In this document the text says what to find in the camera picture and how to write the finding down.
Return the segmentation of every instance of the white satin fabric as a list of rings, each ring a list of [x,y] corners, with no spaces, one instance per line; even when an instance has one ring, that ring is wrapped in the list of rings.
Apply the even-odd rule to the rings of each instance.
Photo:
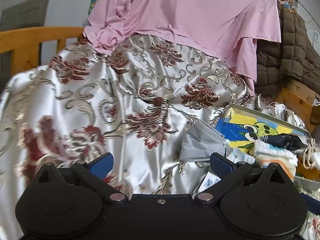
[[[111,56],[74,43],[15,75],[0,102],[0,234],[21,237],[15,204],[45,161],[68,167],[111,152],[106,181],[125,194],[192,193],[208,164],[179,161],[182,135],[198,119],[215,126],[230,102],[304,128],[284,105],[251,97],[218,58],[150,35]]]

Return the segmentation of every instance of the pink cloth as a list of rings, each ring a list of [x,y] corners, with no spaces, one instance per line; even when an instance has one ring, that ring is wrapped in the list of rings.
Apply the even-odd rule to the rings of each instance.
[[[88,20],[84,36],[100,53],[134,33],[155,35],[221,58],[251,92],[256,40],[281,42],[276,0],[98,0]]]

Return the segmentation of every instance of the gray door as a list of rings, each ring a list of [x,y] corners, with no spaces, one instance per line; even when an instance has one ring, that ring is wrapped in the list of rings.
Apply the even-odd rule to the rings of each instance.
[[[49,0],[28,0],[3,10],[0,19],[0,31],[43,26],[48,2]],[[10,56],[11,52],[0,54],[0,90],[3,89],[11,77]]]

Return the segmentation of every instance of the brown quilted fabric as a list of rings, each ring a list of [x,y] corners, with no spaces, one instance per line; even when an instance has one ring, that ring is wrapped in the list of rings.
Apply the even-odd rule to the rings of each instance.
[[[282,43],[258,40],[255,90],[276,95],[292,78],[320,93],[320,57],[308,39],[304,20],[278,4]]]

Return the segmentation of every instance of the wooden headboard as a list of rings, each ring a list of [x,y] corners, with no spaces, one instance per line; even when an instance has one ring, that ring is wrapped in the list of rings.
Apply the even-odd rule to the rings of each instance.
[[[83,27],[35,27],[0,32],[0,53],[11,53],[11,75],[39,66],[39,44],[58,41],[57,52],[68,38],[82,37]]]

